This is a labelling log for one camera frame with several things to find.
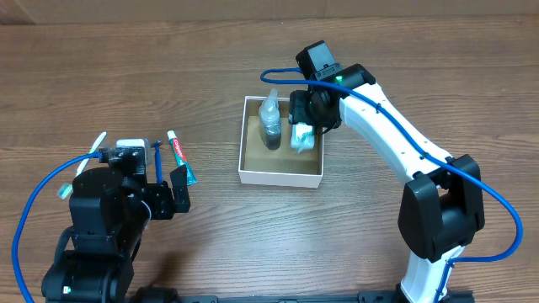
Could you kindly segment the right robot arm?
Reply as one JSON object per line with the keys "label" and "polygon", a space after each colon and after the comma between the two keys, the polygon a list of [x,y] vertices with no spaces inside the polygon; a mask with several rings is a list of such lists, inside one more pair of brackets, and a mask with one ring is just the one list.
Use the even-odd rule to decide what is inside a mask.
{"label": "right robot arm", "polygon": [[447,287],[453,261],[483,229],[480,169],[423,136],[391,104],[361,65],[300,63],[307,90],[291,93],[289,121],[357,131],[403,185],[398,228],[410,249],[406,274],[394,291],[367,291],[363,301],[473,302],[472,292]]}

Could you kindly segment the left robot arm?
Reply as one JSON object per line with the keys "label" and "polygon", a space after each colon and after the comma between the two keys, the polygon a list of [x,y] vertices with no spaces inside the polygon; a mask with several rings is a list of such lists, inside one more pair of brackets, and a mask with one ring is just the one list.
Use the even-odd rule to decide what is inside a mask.
{"label": "left robot arm", "polygon": [[98,167],[74,178],[69,199],[72,226],[60,236],[43,278],[48,302],[123,302],[133,261],[151,220],[170,220],[190,208],[187,169],[171,180],[147,183],[141,174]]}

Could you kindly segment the clear foam pump bottle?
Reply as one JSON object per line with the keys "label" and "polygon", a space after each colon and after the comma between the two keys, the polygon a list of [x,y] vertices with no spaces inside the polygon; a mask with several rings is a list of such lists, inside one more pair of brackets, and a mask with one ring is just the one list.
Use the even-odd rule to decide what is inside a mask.
{"label": "clear foam pump bottle", "polygon": [[270,150],[277,150],[281,140],[281,119],[278,91],[273,88],[259,107],[260,136]]}

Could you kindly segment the green Dettol soap pack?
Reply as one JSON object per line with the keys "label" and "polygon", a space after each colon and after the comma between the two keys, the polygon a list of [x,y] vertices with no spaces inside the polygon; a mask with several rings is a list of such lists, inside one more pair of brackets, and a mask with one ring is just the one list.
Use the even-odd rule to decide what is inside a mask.
{"label": "green Dettol soap pack", "polygon": [[304,123],[298,123],[292,126],[291,148],[297,153],[311,150],[315,146],[314,127]]}

